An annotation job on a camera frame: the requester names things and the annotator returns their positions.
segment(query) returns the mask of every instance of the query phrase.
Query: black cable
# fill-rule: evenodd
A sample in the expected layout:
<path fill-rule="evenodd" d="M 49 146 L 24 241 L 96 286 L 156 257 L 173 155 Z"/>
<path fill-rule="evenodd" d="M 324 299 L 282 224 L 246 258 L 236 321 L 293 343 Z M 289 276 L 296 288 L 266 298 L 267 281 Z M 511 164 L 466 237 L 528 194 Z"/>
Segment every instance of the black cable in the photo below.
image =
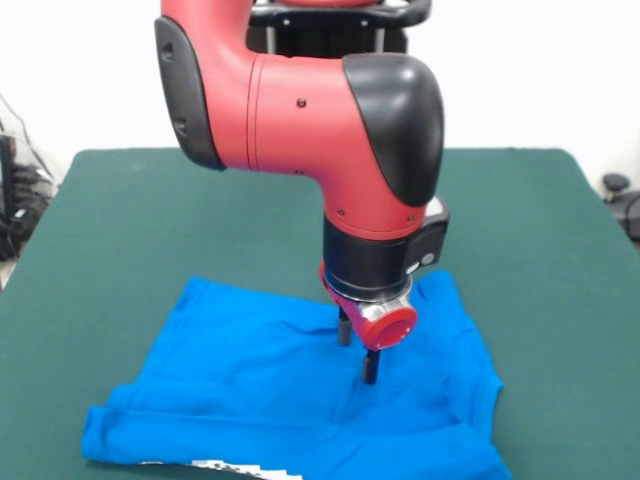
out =
<path fill-rule="evenodd" d="M 53 193 L 51 182 L 36 166 L 14 165 L 10 175 L 13 213 L 0 213 L 0 261 L 20 258 Z"/>
<path fill-rule="evenodd" d="M 35 148 L 33 148 L 33 144 L 31 143 L 31 138 L 29 138 L 29 132 L 27 132 L 27 126 L 24 123 L 24 120 L 20 115 L 18 115 L 15 112 L 13 108 L 11 108 L 11 105 L 9 105 L 9 102 L 7 102 L 7 100 L 4 98 L 1 92 L 0 92 L 0 101 L 2 101 L 4 106 L 7 107 L 7 110 L 9 110 L 9 113 L 13 115 L 16 118 L 16 120 L 18 120 L 18 122 L 20 123 L 20 126 L 22 127 L 22 133 L 24 135 L 24 140 L 27 143 L 29 150 L 31 150 L 31 153 L 33 153 L 33 156 L 36 157 L 36 160 L 38 161 L 42 169 L 45 172 L 47 172 L 47 175 L 49 175 L 51 178 L 54 178 L 53 174 L 51 173 L 51 170 L 49 170 L 49 167 L 47 167 L 46 163 L 44 163 L 44 160 L 42 160 L 42 157 L 40 157 L 40 155 L 38 155 L 38 152 L 36 152 Z"/>

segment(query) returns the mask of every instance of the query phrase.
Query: blue shirt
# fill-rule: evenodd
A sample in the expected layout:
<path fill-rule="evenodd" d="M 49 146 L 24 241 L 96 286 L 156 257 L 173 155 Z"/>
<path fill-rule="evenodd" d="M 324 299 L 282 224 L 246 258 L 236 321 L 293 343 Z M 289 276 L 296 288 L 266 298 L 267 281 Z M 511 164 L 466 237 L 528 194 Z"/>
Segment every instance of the blue shirt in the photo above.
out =
<path fill-rule="evenodd" d="M 337 307 L 193 278 L 136 382 L 90 409 L 83 454 L 305 480 L 509 479 L 491 444 L 502 384 L 451 276 L 417 282 L 412 303 L 416 330 L 370 386 L 363 345 L 337 345 Z"/>

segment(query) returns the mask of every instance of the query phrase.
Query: green table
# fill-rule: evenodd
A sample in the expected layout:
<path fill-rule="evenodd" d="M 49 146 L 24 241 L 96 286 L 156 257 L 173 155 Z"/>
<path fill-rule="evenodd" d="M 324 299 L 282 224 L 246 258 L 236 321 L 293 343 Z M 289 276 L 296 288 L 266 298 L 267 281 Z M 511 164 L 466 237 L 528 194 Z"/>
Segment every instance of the green table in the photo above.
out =
<path fill-rule="evenodd" d="M 450 270 L 506 383 L 518 480 L 640 475 L 640 259 L 561 151 L 452 150 Z M 191 275 L 329 301 L 311 181 L 176 150 L 85 152 L 0 297 L 0 478 L 230 478 L 88 464 L 89 405 L 139 372 Z"/>

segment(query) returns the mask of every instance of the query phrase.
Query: cable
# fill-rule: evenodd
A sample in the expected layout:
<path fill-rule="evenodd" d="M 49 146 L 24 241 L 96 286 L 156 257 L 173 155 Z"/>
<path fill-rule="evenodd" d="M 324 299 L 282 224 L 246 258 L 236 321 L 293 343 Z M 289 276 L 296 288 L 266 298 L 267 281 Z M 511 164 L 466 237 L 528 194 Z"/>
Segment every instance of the cable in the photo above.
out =
<path fill-rule="evenodd" d="M 0 213 L 0 261 L 20 258 L 55 189 L 44 169 L 14 163 L 15 152 L 7 151 L 11 145 L 5 141 L 0 150 L 5 196 L 4 213 Z"/>
<path fill-rule="evenodd" d="M 1 92 L 0 92 L 0 101 L 2 101 L 2 103 L 5 105 L 5 107 L 7 107 L 7 110 L 9 110 L 9 113 L 11 115 L 13 115 L 16 118 L 16 120 L 18 120 L 18 122 L 20 123 L 20 126 L 22 127 L 22 133 L 24 135 L 24 139 L 27 142 L 27 146 L 29 147 L 29 150 L 31 150 L 31 153 L 33 153 L 33 156 L 36 157 L 36 160 L 38 161 L 38 163 L 40 164 L 42 169 L 45 172 L 47 172 L 47 174 L 51 178 L 54 178 L 53 174 L 51 173 L 51 170 L 49 170 L 49 167 L 47 167 L 46 163 L 44 163 L 44 160 L 42 160 L 42 157 L 40 157 L 40 155 L 38 155 L 38 152 L 33 147 L 33 144 L 31 143 L 31 139 L 29 138 L 29 132 L 27 132 L 27 126 L 24 123 L 24 120 L 22 119 L 22 117 L 20 115 L 18 115 L 15 112 L 15 110 L 13 108 L 11 108 L 11 105 L 9 105 L 9 102 L 7 102 L 7 100 L 4 98 L 4 96 L 2 95 Z"/>

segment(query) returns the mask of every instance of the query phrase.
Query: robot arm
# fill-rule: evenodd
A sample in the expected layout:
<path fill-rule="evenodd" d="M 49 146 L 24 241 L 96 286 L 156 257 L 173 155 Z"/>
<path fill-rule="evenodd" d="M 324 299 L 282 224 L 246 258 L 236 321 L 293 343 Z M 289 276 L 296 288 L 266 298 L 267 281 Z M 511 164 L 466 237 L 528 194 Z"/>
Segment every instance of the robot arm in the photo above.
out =
<path fill-rule="evenodd" d="M 367 347 L 395 345 L 415 324 L 400 301 L 410 271 L 444 235 L 425 223 L 443 149 L 435 77 L 405 55 L 254 53 L 245 46 L 252 5 L 163 0 L 156 38 L 176 136 L 205 167 L 316 180 L 325 285 Z"/>

